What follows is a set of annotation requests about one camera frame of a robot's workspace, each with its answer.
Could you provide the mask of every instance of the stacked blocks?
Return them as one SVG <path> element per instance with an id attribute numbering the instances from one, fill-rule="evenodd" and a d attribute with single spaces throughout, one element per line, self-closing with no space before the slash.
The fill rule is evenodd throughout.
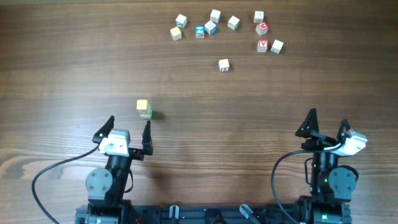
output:
<path id="1" fill-rule="evenodd" d="M 179 14 L 175 19 L 175 25 L 179 28 L 184 28 L 187 25 L 187 17 Z"/>
<path id="2" fill-rule="evenodd" d="M 232 16 L 228 21 L 228 27 L 232 30 L 236 30 L 239 27 L 240 20 Z"/>
<path id="3" fill-rule="evenodd" d="M 219 10 L 213 9 L 210 14 L 210 21 L 219 23 L 221 19 L 221 12 Z"/>
<path id="4" fill-rule="evenodd" d="M 266 33 L 268 32 L 268 24 L 267 24 L 266 22 L 262 22 L 262 23 L 257 24 L 257 26 L 256 26 L 256 32 L 257 32 L 259 35 L 264 35 L 264 34 L 266 34 Z"/>
<path id="5" fill-rule="evenodd" d="M 182 37 L 181 31 L 178 27 L 174 27 L 173 29 L 170 29 L 170 33 L 173 37 L 173 40 L 179 40 Z"/>
<path id="6" fill-rule="evenodd" d="M 137 110 L 141 118 L 152 119 L 152 108 L 147 100 L 137 100 Z"/>
<path id="7" fill-rule="evenodd" d="M 228 59 L 218 61 L 218 68 L 220 69 L 220 72 L 227 72 L 229 70 Z"/>
<path id="8" fill-rule="evenodd" d="M 205 38 L 205 26 L 196 26 L 195 33 L 197 38 Z"/>
<path id="9" fill-rule="evenodd" d="M 279 54 L 280 50 L 282 49 L 283 44 L 284 43 L 282 41 L 275 40 L 274 44 L 272 44 L 271 51 Z"/>
<path id="10" fill-rule="evenodd" d="M 259 40 L 257 44 L 257 52 L 267 52 L 268 40 Z"/>
<path id="11" fill-rule="evenodd" d="M 264 12 L 263 11 L 256 11 L 254 12 L 254 23 L 260 23 L 264 19 Z"/>
<path id="12" fill-rule="evenodd" d="M 217 30 L 217 26 L 216 26 L 216 24 L 214 24 L 214 22 L 212 22 L 212 21 L 208 21 L 206 24 L 205 24 L 205 30 L 206 30 L 206 32 L 208 33 L 208 34 L 214 34 L 215 32 L 216 32 L 216 30 Z"/>

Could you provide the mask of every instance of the wooden surface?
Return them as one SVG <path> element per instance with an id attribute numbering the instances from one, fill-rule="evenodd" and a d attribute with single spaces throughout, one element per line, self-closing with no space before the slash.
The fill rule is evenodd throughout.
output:
<path id="1" fill-rule="evenodd" d="M 194 27 L 221 10 L 215 35 Z M 270 30 L 252 23 L 265 10 Z M 182 40 L 169 30 L 188 17 Z M 232 16 L 237 31 L 227 28 Z M 340 121 L 368 135 L 366 149 L 340 160 L 361 177 L 354 223 L 398 222 L 398 16 L 395 1 L 158 2 L 0 7 L 1 223 L 50 223 L 30 191 L 44 167 L 89 151 L 110 115 L 140 147 L 148 99 L 154 155 L 133 162 L 135 205 L 274 203 L 276 160 L 299 150 L 294 132 L 310 108 L 321 131 Z M 256 52 L 260 38 L 281 54 Z M 232 70 L 218 71 L 228 58 Z M 305 156 L 281 163 L 276 185 L 292 203 L 308 194 Z M 37 193 L 61 223 L 87 203 L 95 153 L 44 174 Z"/>

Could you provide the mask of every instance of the cube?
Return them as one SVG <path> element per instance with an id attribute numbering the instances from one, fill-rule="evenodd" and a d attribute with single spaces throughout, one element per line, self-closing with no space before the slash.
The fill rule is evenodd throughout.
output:
<path id="1" fill-rule="evenodd" d="M 236 30 L 239 26 L 240 20 L 234 16 L 232 16 L 228 21 L 228 27 L 232 30 Z"/>
<path id="2" fill-rule="evenodd" d="M 260 23 L 264 20 L 264 12 L 263 11 L 255 11 L 254 12 L 254 23 Z"/>
<path id="3" fill-rule="evenodd" d="M 267 52 L 268 40 L 259 40 L 257 44 L 257 52 Z"/>
<path id="4" fill-rule="evenodd" d="M 187 25 L 187 17 L 179 14 L 175 19 L 175 25 L 179 28 L 184 28 Z"/>
<path id="5" fill-rule="evenodd" d="M 137 100 L 137 111 L 141 118 L 152 119 L 152 108 L 147 100 Z"/>
<path id="6" fill-rule="evenodd" d="M 170 29 L 170 33 L 173 37 L 173 40 L 179 40 L 182 37 L 181 31 L 178 27 L 174 27 L 173 29 Z"/>
<path id="7" fill-rule="evenodd" d="M 205 38 L 205 26 L 196 26 L 195 33 L 197 38 Z"/>
<path id="8" fill-rule="evenodd" d="M 210 14 L 210 20 L 212 22 L 219 23 L 220 19 L 221 19 L 221 12 L 219 10 L 213 9 Z"/>
<path id="9" fill-rule="evenodd" d="M 228 59 L 218 61 L 218 68 L 220 69 L 220 72 L 227 72 L 229 70 Z"/>
<path id="10" fill-rule="evenodd" d="M 266 33 L 268 32 L 268 24 L 267 24 L 266 22 L 262 22 L 262 23 L 257 24 L 257 26 L 256 26 L 256 32 L 257 32 L 259 35 L 264 35 L 264 34 L 266 34 Z"/>
<path id="11" fill-rule="evenodd" d="M 206 32 L 208 33 L 208 34 L 214 34 L 215 32 L 216 32 L 216 30 L 217 30 L 217 26 L 216 26 L 216 24 L 214 24 L 214 22 L 212 22 L 212 21 L 208 21 L 206 24 L 205 24 L 205 30 L 206 30 Z"/>
<path id="12" fill-rule="evenodd" d="M 271 51 L 279 54 L 283 45 L 284 45 L 284 43 L 282 41 L 275 40 L 274 44 L 272 44 Z"/>

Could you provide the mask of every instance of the toy block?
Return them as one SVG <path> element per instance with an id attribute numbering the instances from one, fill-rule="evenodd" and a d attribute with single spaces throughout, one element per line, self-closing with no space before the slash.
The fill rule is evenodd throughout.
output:
<path id="1" fill-rule="evenodd" d="M 221 19 L 221 12 L 219 10 L 213 9 L 210 14 L 210 20 L 212 22 L 219 23 L 220 19 Z"/>
<path id="2" fill-rule="evenodd" d="M 152 108 L 147 100 L 137 100 L 137 111 L 141 118 L 152 119 Z"/>
<path id="3" fill-rule="evenodd" d="M 218 68 L 220 69 L 220 72 L 227 72 L 229 70 L 228 59 L 218 61 Z"/>
<path id="4" fill-rule="evenodd" d="M 205 26 L 196 26 L 195 33 L 197 38 L 205 38 Z"/>
<path id="5" fill-rule="evenodd" d="M 256 11 L 254 12 L 254 23 L 260 23 L 264 20 L 264 12 Z"/>
<path id="6" fill-rule="evenodd" d="M 187 17 L 179 14 L 175 19 L 175 25 L 179 28 L 184 28 L 187 25 Z"/>
<path id="7" fill-rule="evenodd" d="M 239 26 L 240 20 L 234 16 L 232 16 L 228 21 L 228 27 L 232 30 L 236 30 Z"/>
<path id="8" fill-rule="evenodd" d="M 268 40 L 259 40 L 257 44 L 257 52 L 267 52 Z"/>
<path id="9" fill-rule="evenodd" d="M 272 44 L 271 51 L 279 54 L 283 45 L 284 45 L 284 43 L 282 41 L 275 40 L 274 44 Z"/>
<path id="10" fill-rule="evenodd" d="M 173 37 L 173 40 L 179 40 L 182 37 L 181 31 L 178 27 L 174 27 L 173 29 L 170 29 L 170 33 Z"/>
<path id="11" fill-rule="evenodd" d="M 256 26 L 256 32 L 257 32 L 259 35 L 264 35 L 264 34 L 266 34 L 266 33 L 268 32 L 268 24 L 267 24 L 266 22 L 262 22 L 262 23 L 257 24 L 257 26 Z"/>
<path id="12" fill-rule="evenodd" d="M 216 26 L 216 24 L 214 24 L 214 22 L 212 22 L 212 21 L 208 21 L 206 24 L 205 24 L 205 30 L 206 30 L 206 32 L 208 33 L 208 34 L 214 34 L 215 32 L 216 32 L 216 30 L 217 30 L 217 26 Z"/>

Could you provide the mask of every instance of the wood grain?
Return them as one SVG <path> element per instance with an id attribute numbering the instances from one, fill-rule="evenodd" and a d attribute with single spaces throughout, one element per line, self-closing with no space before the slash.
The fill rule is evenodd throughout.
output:
<path id="1" fill-rule="evenodd" d="M 222 11 L 215 35 L 196 40 L 194 26 Z M 281 54 L 258 54 L 255 10 L 264 37 Z M 1 223 L 50 223 L 30 191 L 44 167 L 89 151 L 110 115 L 140 147 L 155 110 L 155 152 L 133 162 L 136 205 L 274 203 L 275 161 L 298 150 L 294 132 L 310 108 L 334 136 L 340 121 L 368 135 L 367 148 L 340 160 L 359 171 L 354 223 L 397 223 L 397 3 L 383 1 L 139 2 L 0 7 Z M 169 30 L 188 17 L 183 38 Z M 237 31 L 227 28 L 232 16 Z M 231 71 L 220 73 L 228 58 Z M 281 163 L 283 202 L 308 194 L 303 160 Z M 93 154 L 44 174 L 37 193 L 61 223 L 87 203 L 86 175 L 103 167 Z"/>

